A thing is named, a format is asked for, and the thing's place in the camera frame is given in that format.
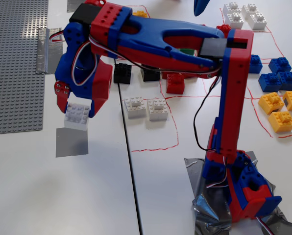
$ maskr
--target table surface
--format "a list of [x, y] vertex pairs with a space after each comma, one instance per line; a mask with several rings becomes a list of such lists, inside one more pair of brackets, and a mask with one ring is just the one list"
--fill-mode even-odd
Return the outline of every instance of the table surface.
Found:
[[[118, 2], [123, 5], [133, 4], [132, 1], [125, 0]], [[240, 7], [249, 3], [244, 0], [236, 2]], [[134, 4], [145, 5], [152, 18], [216, 27], [222, 24], [220, 8], [225, 3], [228, 1], [210, 1], [205, 12], [197, 18], [193, 15], [192, 0], [144, 0], [135, 1]], [[292, 66], [292, 36], [289, 36], [292, 35], [292, 1], [254, 0], [252, 3], [257, 5], [268, 21], [266, 33], [255, 33], [252, 50], [252, 54], [266, 59], [263, 60], [265, 64], [262, 73], [270, 72], [270, 60], [267, 59], [282, 57], [276, 43]], [[248, 23], [244, 23], [243, 29], [250, 29]], [[161, 84], [143, 83], [138, 67], [133, 67], [132, 74], [131, 84], [121, 85], [123, 98], [139, 95], [144, 99], [165, 97], [171, 110], [167, 121], [150, 122], [147, 118], [126, 118], [144, 235], [192, 235], [195, 216], [191, 202], [194, 196], [184, 158], [205, 156], [205, 152], [195, 142], [193, 118], [214, 79], [187, 79], [183, 97], [174, 97], [176, 95], [166, 94], [165, 80], [161, 80]], [[247, 81], [249, 90], [245, 94], [238, 148], [255, 152], [259, 172], [276, 184], [275, 193], [283, 198], [280, 208], [292, 222], [292, 136], [281, 139], [279, 137], [291, 133], [278, 135], [272, 130], [268, 115], [258, 106], [258, 98], [263, 95], [258, 78], [258, 74], [250, 74]], [[211, 127], [219, 114], [220, 89], [221, 85], [218, 85], [212, 91], [196, 119], [202, 146], [207, 146]], [[245, 220], [234, 225], [230, 234], [262, 233], [257, 221]]]
[[[71, 15], [49, 1], [48, 28]], [[56, 158], [54, 82], [46, 76], [42, 131], [0, 135], [0, 235], [139, 234], [118, 87], [89, 123], [89, 154]]]
[[[228, 3], [212, 0], [196, 18], [193, 0], [111, 2], [134, 5], [134, 11], [146, 7], [152, 18], [211, 27], [222, 24], [220, 8]], [[248, 3], [237, 2], [240, 6]], [[276, 41], [292, 66], [292, 36], [288, 36], [292, 35], [292, 1], [253, 3], [265, 15], [272, 33], [255, 33], [252, 53], [264, 59], [280, 57]], [[66, 0], [49, 0], [48, 28], [65, 27], [72, 15], [66, 6]], [[249, 29], [247, 23], [243, 29]], [[267, 72], [268, 64], [264, 64], [263, 73]], [[121, 85], [123, 98], [164, 96], [171, 109], [168, 120], [159, 122], [127, 119], [125, 114], [144, 235], [194, 234], [194, 195], [184, 158], [204, 158], [195, 142], [193, 118], [212, 81], [187, 79], [183, 97], [175, 97], [165, 93], [165, 80], [143, 83], [140, 70], [133, 67], [131, 85]], [[117, 86], [112, 84], [108, 102], [90, 120], [89, 155], [55, 158], [56, 128], [63, 127], [64, 115], [56, 106], [53, 84], [54, 76], [47, 75], [43, 131], [0, 135], [0, 235], [139, 234]], [[258, 75], [250, 75], [247, 86], [238, 147], [255, 152], [259, 171], [276, 184], [276, 194], [283, 198], [280, 208], [292, 222], [292, 136], [274, 134], [268, 116], [258, 106], [263, 94]], [[219, 94], [220, 85], [196, 120], [203, 146], [218, 115]], [[245, 220], [234, 225], [230, 234], [259, 231], [256, 221]]]

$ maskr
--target black line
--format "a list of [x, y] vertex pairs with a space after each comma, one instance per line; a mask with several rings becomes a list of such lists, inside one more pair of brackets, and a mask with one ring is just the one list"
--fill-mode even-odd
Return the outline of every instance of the black line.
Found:
[[133, 172], [133, 166], [132, 166], [132, 160], [131, 160], [131, 151], [130, 151], [130, 147], [128, 145], [127, 129], [126, 129], [126, 124], [125, 124], [124, 110], [123, 110], [123, 104], [122, 104], [122, 95], [121, 95], [121, 90], [120, 90], [120, 84], [119, 83], [118, 83], [118, 88], [119, 88], [120, 104], [121, 104], [121, 110], [122, 110], [122, 118], [123, 118], [123, 125], [124, 125], [126, 148], [127, 148], [127, 154], [128, 154], [128, 162], [130, 164], [131, 179], [132, 179], [133, 192], [134, 192], [134, 200], [135, 200], [135, 208], [136, 208], [136, 214], [137, 214], [138, 229], [140, 231], [140, 235], [143, 235], [143, 229], [142, 229], [142, 223], [141, 223], [141, 214], [140, 214], [140, 209], [138, 207], [138, 199], [137, 199], [137, 193], [136, 193], [134, 172]]

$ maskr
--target white lego brick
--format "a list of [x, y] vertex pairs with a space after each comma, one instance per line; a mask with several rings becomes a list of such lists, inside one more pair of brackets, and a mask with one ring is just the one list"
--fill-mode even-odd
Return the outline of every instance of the white lego brick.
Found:
[[242, 16], [245, 20], [248, 20], [251, 15], [255, 15], [256, 13], [259, 13], [257, 6], [253, 3], [246, 5], [243, 5], [242, 7]]
[[126, 98], [124, 100], [128, 118], [146, 116], [146, 102], [141, 96]]
[[147, 107], [150, 121], [167, 120], [169, 112], [165, 99], [149, 100]]
[[240, 13], [234, 12], [227, 15], [227, 17], [225, 18], [225, 23], [230, 25], [231, 28], [241, 29], [243, 27], [244, 21], [241, 18]]
[[239, 8], [238, 4], [234, 1], [230, 2], [229, 4], [225, 4], [222, 10], [223, 14], [226, 16], [228, 14], [232, 14], [234, 12], [240, 13], [241, 9]]
[[68, 103], [68, 108], [64, 117], [64, 127], [86, 131], [90, 110], [90, 106]]
[[258, 29], [264, 30], [267, 25], [267, 21], [265, 17], [263, 16], [263, 14], [256, 13], [255, 15], [250, 16], [250, 19], [248, 20], [248, 24], [253, 30], [258, 30]]

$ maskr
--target red and blue robotic arm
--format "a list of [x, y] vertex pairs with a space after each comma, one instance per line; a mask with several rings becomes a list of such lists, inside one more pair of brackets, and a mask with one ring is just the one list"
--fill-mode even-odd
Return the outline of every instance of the red and blue robotic arm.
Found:
[[[197, 77], [222, 77], [219, 116], [212, 128], [203, 177], [207, 183], [229, 185], [228, 203], [233, 221], [271, 213], [281, 201], [244, 151], [237, 150], [253, 32], [231, 30], [227, 39], [214, 28], [193, 23], [142, 18], [132, 9], [87, 0], [63, 30], [68, 44], [55, 72], [60, 110], [67, 110], [70, 92], [92, 101], [89, 117], [96, 115], [109, 96], [112, 66], [100, 56], [122, 57], [160, 71]], [[198, 56], [182, 53], [191, 48]]]

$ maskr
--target silver duct tape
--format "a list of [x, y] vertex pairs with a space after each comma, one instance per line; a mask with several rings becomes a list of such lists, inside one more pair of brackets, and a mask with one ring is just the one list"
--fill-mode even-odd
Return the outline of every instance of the silver duct tape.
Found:
[[[257, 158], [254, 152], [246, 153], [256, 165]], [[184, 159], [184, 161], [195, 196], [193, 201], [196, 213], [195, 235], [229, 235], [228, 230], [231, 228], [232, 217], [223, 189], [206, 188], [205, 180], [201, 177], [203, 159]], [[269, 180], [267, 182], [274, 194], [275, 185]], [[274, 235], [292, 235], [292, 223], [287, 221], [278, 207], [272, 214], [262, 218], [262, 221]], [[262, 228], [262, 232], [264, 235], [269, 235], [265, 228]]]
[[206, 188], [203, 159], [184, 159], [195, 200], [195, 235], [228, 235], [232, 216], [222, 188]]
[[67, 12], [75, 12], [76, 9], [81, 5], [81, 3], [84, 2], [85, 0], [68, 0]]
[[50, 42], [49, 37], [62, 30], [61, 28], [39, 28], [37, 44], [36, 72], [54, 74], [62, 56], [62, 42]]

